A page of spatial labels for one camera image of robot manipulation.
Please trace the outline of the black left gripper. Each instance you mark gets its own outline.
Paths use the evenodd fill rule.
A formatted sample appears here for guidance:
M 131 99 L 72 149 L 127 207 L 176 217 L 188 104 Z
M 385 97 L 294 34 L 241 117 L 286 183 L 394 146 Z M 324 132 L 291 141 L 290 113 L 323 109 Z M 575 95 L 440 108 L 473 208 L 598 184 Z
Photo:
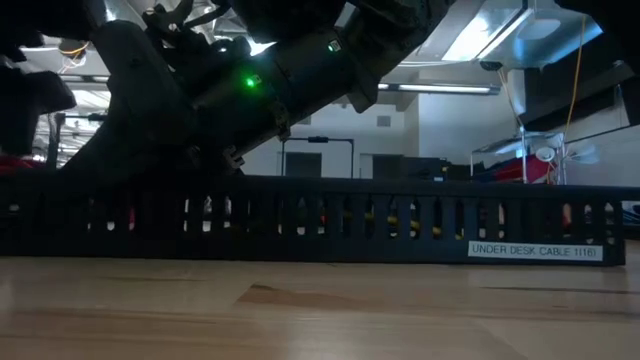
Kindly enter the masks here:
M 0 0 L 0 55 L 25 61 L 20 47 L 42 46 L 44 35 L 88 40 L 106 21 L 104 0 Z M 39 117 L 75 106 L 56 73 L 0 66 L 0 152 L 30 154 Z

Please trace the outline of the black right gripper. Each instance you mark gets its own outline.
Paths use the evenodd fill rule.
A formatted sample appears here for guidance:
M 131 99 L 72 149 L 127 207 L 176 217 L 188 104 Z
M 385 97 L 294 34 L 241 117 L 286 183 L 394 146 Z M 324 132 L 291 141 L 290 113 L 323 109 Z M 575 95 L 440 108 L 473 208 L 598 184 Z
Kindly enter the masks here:
M 231 62 L 194 100 L 198 117 L 109 118 L 58 170 L 65 181 L 127 181 L 146 173 L 220 173 L 293 121 L 291 49 Z

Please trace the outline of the black slotted cable raceway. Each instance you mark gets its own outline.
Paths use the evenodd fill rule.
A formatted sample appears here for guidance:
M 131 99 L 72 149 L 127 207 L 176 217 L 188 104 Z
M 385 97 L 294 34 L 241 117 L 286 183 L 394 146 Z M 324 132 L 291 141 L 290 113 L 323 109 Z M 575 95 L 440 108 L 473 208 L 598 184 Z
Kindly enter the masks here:
M 632 201 L 234 189 L 192 174 L 112 187 L 0 177 L 0 256 L 620 266 Z M 562 206 L 572 206 L 563 229 Z

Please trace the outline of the black raceway cover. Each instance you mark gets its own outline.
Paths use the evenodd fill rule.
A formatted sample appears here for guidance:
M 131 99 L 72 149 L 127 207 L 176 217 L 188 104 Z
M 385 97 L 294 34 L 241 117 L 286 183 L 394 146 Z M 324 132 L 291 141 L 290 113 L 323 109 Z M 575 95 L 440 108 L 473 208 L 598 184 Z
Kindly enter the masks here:
M 425 195 L 465 198 L 536 198 L 563 201 L 640 201 L 639 187 L 541 185 L 516 183 L 428 182 L 418 180 L 367 180 L 232 176 L 220 181 L 234 189 L 277 192 L 339 192 L 357 194 Z

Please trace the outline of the red storage bin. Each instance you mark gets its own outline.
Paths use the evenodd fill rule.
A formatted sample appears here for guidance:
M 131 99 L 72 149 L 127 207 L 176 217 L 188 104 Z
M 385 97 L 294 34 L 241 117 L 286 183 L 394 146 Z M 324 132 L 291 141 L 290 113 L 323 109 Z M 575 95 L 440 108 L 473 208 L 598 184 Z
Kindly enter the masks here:
M 46 163 L 31 158 L 0 154 L 0 175 L 14 173 L 22 169 L 45 169 Z

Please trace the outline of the black cabinet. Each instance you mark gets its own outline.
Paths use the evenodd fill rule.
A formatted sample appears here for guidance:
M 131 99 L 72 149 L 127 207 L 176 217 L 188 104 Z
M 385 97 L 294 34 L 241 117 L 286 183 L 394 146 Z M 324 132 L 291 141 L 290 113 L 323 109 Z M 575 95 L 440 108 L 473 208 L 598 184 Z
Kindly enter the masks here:
M 468 165 L 455 165 L 444 158 L 374 155 L 373 178 L 386 180 L 469 181 Z

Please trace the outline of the overhead light bar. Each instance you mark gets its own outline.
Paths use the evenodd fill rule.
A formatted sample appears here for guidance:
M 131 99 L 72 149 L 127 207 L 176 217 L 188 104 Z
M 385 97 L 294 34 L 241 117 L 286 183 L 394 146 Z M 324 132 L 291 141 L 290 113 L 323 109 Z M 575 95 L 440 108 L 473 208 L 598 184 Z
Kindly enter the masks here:
M 379 91 L 403 93 L 442 93 L 461 95 L 498 95 L 501 88 L 497 86 L 472 86 L 448 84 L 398 84 L 379 83 Z

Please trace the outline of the metal shelf rack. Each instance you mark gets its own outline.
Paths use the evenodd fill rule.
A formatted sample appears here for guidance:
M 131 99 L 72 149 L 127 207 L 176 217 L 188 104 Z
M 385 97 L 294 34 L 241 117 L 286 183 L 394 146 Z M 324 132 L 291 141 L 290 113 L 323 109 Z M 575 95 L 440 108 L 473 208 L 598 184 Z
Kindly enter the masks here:
M 595 165 L 594 145 L 571 147 L 563 132 L 535 132 L 521 127 L 513 137 L 474 150 L 470 179 L 476 182 L 568 184 L 568 164 Z

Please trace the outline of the black background rig frame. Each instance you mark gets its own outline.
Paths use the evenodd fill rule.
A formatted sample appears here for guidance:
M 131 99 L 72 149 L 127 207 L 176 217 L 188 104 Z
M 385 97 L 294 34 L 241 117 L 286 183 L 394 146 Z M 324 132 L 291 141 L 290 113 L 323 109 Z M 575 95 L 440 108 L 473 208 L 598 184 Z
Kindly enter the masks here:
M 47 116 L 46 167 L 55 169 L 68 162 L 96 133 L 106 114 L 55 113 Z

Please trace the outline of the black gate-shaped rig frame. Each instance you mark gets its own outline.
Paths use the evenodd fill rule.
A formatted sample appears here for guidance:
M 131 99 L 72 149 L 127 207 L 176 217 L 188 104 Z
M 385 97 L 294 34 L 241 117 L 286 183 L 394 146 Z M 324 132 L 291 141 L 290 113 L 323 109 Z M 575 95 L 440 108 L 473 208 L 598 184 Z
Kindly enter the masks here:
M 280 155 L 280 175 L 285 175 L 286 165 L 286 143 L 289 141 L 301 141 L 309 144 L 328 144 L 330 142 L 348 143 L 351 147 L 350 155 L 350 178 L 354 178 L 354 155 L 355 155 L 355 140 L 348 138 L 330 138 L 327 136 L 310 136 L 310 137 L 289 137 L 281 140 L 281 155 Z

